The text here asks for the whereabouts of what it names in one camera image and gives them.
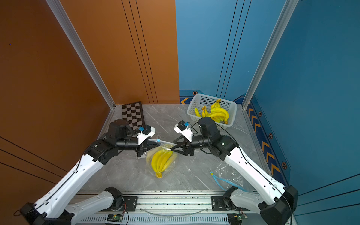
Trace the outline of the bagged banana bunch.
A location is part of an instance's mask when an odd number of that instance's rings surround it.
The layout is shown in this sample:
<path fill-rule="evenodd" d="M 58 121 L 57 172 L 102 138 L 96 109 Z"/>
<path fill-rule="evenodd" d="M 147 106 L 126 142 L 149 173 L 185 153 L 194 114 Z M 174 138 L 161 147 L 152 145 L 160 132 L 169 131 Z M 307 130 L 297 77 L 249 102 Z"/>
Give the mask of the bagged banana bunch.
<path fill-rule="evenodd" d="M 203 106 L 202 107 L 202 117 L 207 117 L 209 115 L 208 111 L 207 111 L 207 106 Z"/>
<path fill-rule="evenodd" d="M 207 117 L 212 118 L 215 122 L 223 122 L 227 125 L 230 114 L 223 108 L 214 108 Z"/>
<path fill-rule="evenodd" d="M 146 169 L 158 179 L 167 176 L 175 167 L 178 153 L 171 150 L 173 144 L 162 143 L 147 152 L 145 157 Z"/>

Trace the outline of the clear zip-top bag blue seal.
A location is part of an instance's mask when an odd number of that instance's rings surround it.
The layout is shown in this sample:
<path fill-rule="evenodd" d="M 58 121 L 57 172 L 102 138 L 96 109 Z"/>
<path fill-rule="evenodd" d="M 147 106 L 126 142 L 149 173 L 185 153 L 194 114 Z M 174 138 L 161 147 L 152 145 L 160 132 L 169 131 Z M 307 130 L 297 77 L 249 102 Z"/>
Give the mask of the clear zip-top bag blue seal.
<path fill-rule="evenodd" d="M 253 190 L 250 183 L 238 171 L 225 162 L 220 163 L 214 170 L 211 170 L 210 175 L 224 191 L 227 191 L 232 186 L 245 192 L 251 192 Z"/>

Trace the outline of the yellow banana bunch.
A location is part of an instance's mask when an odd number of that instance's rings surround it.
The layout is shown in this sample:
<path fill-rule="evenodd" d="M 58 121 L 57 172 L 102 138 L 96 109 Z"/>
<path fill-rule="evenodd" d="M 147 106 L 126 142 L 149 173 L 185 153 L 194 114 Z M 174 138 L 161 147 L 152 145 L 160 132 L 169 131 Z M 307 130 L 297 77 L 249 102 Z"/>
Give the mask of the yellow banana bunch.
<path fill-rule="evenodd" d="M 211 110 L 214 108 L 221 108 L 220 102 L 221 99 L 217 99 L 216 102 L 211 106 Z"/>

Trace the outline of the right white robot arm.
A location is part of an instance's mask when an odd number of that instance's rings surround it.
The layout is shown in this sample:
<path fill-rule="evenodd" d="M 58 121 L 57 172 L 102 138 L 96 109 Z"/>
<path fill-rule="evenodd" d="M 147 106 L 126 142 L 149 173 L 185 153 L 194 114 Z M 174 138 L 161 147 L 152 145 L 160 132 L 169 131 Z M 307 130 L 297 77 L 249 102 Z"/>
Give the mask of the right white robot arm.
<path fill-rule="evenodd" d="M 174 131 L 177 138 L 172 151 L 184 156 L 193 156 L 196 149 L 209 149 L 239 172 L 257 193 L 243 191 L 233 185 L 223 195 L 224 206 L 229 211 L 246 209 L 259 214 L 268 225 L 291 225 L 297 207 L 299 192 L 294 186 L 285 186 L 258 166 L 230 135 L 222 135 L 212 119 L 206 117 L 198 121 L 198 135 L 194 135 L 191 125 L 180 121 Z"/>

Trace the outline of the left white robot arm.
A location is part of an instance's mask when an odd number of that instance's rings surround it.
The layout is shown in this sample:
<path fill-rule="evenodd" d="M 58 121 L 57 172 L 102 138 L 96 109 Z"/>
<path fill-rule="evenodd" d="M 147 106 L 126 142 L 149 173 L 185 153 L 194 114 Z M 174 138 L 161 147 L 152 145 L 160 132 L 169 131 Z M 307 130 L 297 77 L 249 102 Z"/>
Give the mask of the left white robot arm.
<path fill-rule="evenodd" d="M 144 125 L 133 131 L 125 120 L 110 123 L 108 132 L 94 141 L 76 165 L 42 198 L 26 203 L 14 216 L 22 216 L 30 225 L 75 225 L 99 211 L 122 212 L 126 203 L 122 192 L 108 187 L 100 194 L 79 203 L 70 201 L 83 185 L 113 157 L 134 151 L 137 157 L 158 147 L 151 141 L 155 128 Z"/>

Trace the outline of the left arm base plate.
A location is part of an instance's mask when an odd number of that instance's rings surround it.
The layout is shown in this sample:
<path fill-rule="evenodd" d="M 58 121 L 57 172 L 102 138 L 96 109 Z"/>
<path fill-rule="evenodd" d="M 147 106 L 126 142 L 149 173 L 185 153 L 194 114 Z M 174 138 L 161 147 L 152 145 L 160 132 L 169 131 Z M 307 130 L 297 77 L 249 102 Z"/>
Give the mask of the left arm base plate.
<path fill-rule="evenodd" d="M 134 212 L 136 210 L 137 200 L 137 196 L 116 197 L 110 209 L 114 212 Z"/>

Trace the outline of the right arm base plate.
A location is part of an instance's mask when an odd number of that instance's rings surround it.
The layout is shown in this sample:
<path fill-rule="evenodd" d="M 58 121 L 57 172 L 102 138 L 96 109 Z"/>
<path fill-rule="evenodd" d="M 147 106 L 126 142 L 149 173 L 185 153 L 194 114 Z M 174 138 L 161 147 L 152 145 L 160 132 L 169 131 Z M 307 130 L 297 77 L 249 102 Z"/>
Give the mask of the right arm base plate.
<path fill-rule="evenodd" d="M 212 196 L 211 197 L 212 210 L 214 212 L 222 211 L 239 211 L 239 212 L 249 212 L 246 208 L 236 207 L 229 198 L 223 196 Z"/>

